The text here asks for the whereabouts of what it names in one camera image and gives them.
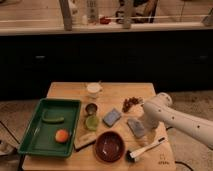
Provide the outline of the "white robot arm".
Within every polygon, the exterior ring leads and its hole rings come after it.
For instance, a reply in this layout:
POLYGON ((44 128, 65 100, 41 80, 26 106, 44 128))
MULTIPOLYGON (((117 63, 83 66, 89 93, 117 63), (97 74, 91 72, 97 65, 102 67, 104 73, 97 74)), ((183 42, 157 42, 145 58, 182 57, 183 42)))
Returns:
POLYGON ((158 93, 146 100, 142 104, 145 129, 156 129, 160 122, 164 122, 213 150, 213 121, 174 110, 172 104, 172 98, 167 93, 158 93))

